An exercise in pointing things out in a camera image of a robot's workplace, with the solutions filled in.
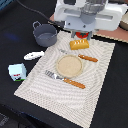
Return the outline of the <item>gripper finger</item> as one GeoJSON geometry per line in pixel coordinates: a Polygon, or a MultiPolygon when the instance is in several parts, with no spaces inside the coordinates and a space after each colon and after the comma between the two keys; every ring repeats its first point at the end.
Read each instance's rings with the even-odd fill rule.
{"type": "Polygon", "coordinates": [[[91,32],[89,32],[88,40],[90,40],[90,39],[91,39],[92,35],[93,35],[92,31],[91,31],[91,32]]]}
{"type": "Polygon", "coordinates": [[[75,31],[71,31],[71,38],[75,37],[75,31]]]}

